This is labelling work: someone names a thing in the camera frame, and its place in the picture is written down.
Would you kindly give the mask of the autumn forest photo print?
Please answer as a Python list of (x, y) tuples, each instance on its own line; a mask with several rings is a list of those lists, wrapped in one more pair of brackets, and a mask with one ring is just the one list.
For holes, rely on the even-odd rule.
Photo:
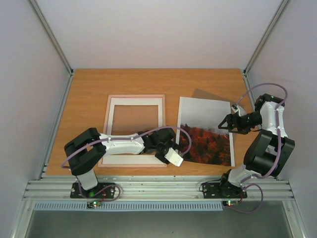
[(180, 97), (176, 141), (184, 161), (221, 166), (234, 166), (233, 135), (218, 125), (231, 113), (230, 103), (220, 100)]

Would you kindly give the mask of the brown cardboard backing board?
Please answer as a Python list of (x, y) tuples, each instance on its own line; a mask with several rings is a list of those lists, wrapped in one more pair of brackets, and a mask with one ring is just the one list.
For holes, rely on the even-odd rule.
[(191, 112), (199, 116), (218, 118), (235, 112), (231, 109), (233, 101), (202, 89), (195, 89), (192, 98), (184, 100), (182, 114), (186, 116)]

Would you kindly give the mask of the clear acrylic sheet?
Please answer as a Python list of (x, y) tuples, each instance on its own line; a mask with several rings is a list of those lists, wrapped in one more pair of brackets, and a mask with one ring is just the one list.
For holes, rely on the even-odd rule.
[(129, 135), (158, 127), (157, 105), (115, 105), (112, 135)]

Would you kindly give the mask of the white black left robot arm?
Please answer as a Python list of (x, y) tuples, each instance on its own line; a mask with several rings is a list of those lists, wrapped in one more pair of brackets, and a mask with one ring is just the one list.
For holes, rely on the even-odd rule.
[(88, 197), (99, 194), (100, 185), (94, 166), (104, 157), (118, 154), (154, 153), (161, 162), (180, 166), (183, 158), (177, 152), (176, 134), (171, 126), (162, 126), (131, 135), (107, 135), (89, 128), (64, 146), (66, 159), (61, 167), (70, 169)]

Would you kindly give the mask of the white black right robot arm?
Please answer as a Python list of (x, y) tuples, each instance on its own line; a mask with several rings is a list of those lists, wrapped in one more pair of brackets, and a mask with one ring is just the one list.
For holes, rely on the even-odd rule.
[(281, 98), (263, 94), (256, 100), (254, 112), (242, 114), (242, 109), (234, 105), (234, 112), (218, 125), (219, 129), (243, 135), (256, 126), (261, 127), (244, 156), (243, 164), (222, 175), (218, 185), (221, 196), (239, 195), (245, 190), (246, 182), (280, 174), (295, 148), (295, 141), (288, 137), (284, 128), (284, 107)]

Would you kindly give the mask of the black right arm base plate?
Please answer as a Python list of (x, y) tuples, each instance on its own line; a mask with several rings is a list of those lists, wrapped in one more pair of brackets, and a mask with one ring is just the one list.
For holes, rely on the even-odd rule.
[(219, 182), (205, 182), (200, 191), (205, 199), (238, 199), (247, 198), (247, 193), (233, 185), (220, 185)]

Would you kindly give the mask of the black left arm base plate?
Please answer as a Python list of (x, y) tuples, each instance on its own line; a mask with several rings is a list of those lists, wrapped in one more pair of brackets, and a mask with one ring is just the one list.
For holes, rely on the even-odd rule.
[(85, 190), (83, 187), (79, 187), (79, 183), (72, 184), (70, 198), (73, 199), (114, 199), (114, 193), (116, 192), (115, 183), (99, 182), (98, 185), (89, 190)]

